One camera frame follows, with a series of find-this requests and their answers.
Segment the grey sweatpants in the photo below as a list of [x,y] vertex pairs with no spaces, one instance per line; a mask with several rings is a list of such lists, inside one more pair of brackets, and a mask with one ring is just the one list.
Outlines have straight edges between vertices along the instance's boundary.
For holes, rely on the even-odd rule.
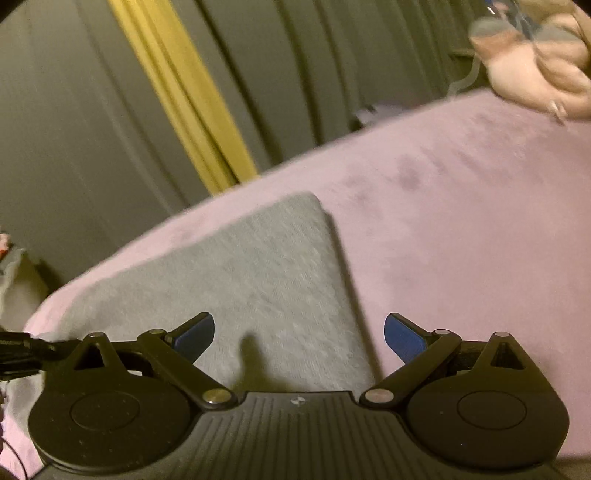
[[232,390],[360,394],[378,378],[334,225],[308,193],[102,279],[28,328],[47,340],[99,331],[125,341],[201,312],[215,338],[197,365]]

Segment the yellow curtain strip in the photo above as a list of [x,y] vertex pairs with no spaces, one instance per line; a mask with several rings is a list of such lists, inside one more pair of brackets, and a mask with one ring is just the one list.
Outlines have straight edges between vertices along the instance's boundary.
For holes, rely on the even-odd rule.
[[206,190],[217,195],[256,179],[235,119],[172,3],[109,6]]

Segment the grey-green curtain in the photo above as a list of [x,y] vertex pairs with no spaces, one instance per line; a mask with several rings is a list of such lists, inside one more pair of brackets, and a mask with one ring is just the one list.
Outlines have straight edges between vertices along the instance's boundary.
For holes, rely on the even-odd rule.
[[[211,196],[111,1],[1,5],[1,224],[57,289]],[[467,70],[481,1],[169,1],[259,172]]]

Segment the pink bed blanket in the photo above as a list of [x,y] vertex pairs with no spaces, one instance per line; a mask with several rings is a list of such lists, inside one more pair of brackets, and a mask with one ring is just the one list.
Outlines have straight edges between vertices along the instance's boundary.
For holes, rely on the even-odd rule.
[[590,475],[590,126],[480,90],[384,122],[160,224],[51,295],[197,243],[283,198],[318,198],[334,225],[378,378],[400,366],[386,316],[479,340],[512,333],[565,402],[558,461]]

